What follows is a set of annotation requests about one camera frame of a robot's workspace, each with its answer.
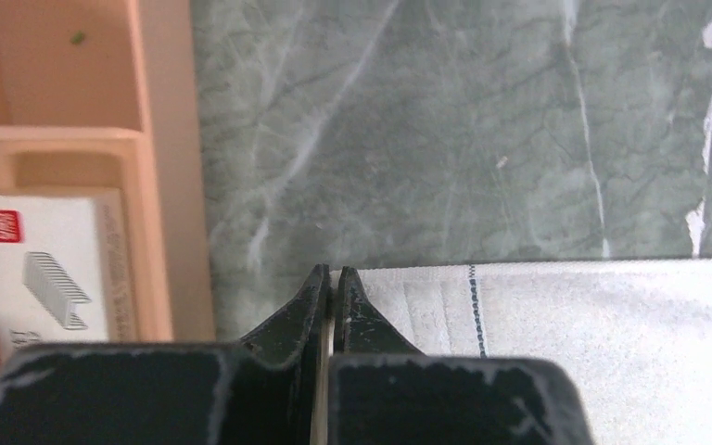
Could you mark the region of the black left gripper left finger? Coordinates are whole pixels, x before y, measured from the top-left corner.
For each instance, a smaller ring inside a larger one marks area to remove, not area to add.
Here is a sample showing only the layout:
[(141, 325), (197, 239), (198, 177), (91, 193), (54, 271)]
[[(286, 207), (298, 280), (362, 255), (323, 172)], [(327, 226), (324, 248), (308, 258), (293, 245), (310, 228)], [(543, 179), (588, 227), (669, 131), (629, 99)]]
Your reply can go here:
[(44, 343), (0, 367), (0, 444), (307, 444), (326, 265), (240, 339)]

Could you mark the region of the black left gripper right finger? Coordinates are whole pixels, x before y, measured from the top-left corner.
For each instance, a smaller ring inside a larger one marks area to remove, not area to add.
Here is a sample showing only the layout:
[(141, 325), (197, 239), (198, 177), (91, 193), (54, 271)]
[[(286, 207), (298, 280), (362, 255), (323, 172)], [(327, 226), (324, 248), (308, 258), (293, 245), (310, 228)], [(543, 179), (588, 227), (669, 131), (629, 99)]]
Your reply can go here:
[(591, 444), (579, 392), (529, 357), (425, 355), (342, 269), (328, 365), (331, 444)]

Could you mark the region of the white terry towel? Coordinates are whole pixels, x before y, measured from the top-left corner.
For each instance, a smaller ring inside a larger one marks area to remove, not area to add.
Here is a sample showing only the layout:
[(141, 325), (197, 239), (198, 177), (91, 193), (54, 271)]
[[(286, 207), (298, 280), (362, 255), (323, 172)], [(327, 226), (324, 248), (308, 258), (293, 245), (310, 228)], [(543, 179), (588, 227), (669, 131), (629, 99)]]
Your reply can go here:
[(712, 260), (357, 271), (425, 355), (560, 366), (591, 444), (712, 444)]

